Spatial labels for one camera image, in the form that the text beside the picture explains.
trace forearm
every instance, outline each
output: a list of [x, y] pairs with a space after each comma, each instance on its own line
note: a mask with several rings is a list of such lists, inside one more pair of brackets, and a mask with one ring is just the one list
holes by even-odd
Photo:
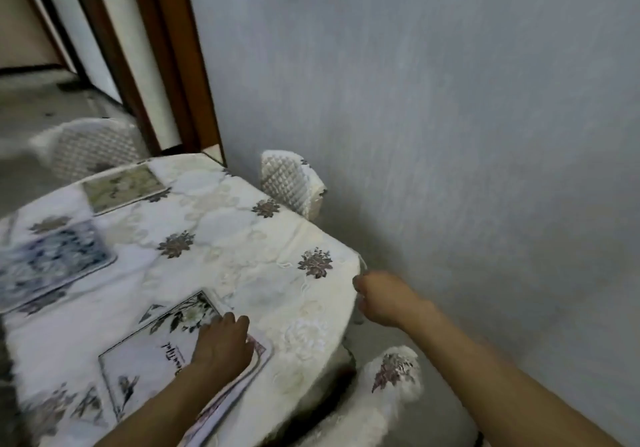
[[514, 365], [473, 342], [431, 302], [412, 305], [401, 327], [493, 447], [620, 446]]
[[96, 447], [175, 447], [198, 413], [224, 385], [202, 382], [190, 366], [107, 434]]

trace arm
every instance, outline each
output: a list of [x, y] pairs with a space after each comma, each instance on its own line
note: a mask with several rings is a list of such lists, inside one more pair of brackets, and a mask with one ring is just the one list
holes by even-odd
[[368, 319], [404, 330], [426, 354], [493, 447], [620, 447], [597, 425], [511, 363], [473, 342], [400, 278], [354, 279]]
[[95, 447], [175, 447], [198, 413], [251, 362], [249, 319], [225, 314], [198, 332], [191, 363]]

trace floral tablecloth pattern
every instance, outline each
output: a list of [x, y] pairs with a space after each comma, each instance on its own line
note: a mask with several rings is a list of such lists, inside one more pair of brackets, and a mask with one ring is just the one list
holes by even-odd
[[[168, 189], [94, 217], [116, 262], [3, 317], [34, 443], [90, 445], [112, 428], [98, 354], [152, 304], [206, 289], [249, 315], [274, 344], [273, 358], [209, 440], [258, 445], [288, 419], [339, 346], [359, 257], [203, 154], [146, 164]], [[0, 221], [0, 244], [91, 218], [75, 183]]]

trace chair backrest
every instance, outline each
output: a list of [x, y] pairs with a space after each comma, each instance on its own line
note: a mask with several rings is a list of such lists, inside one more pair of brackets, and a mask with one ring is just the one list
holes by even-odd
[[60, 179], [74, 182], [148, 157], [140, 131], [115, 119], [77, 119], [32, 137], [38, 159]]
[[326, 187], [308, 162], [294, 152], [264, 151], [260, 185], [262, 191], [309, 221], [320, 214]]
[[406, 346], [389, 348], [364, 365], [347, 398], [296, 447], [378, 446], [405, 404], [421, 394], [418, 355]]

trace blue patterned placemat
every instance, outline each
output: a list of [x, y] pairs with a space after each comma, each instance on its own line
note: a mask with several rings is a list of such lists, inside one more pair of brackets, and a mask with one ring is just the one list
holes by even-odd
[[91, 221], [0, 253], [0, 313], [78, 280], [116, 260]]

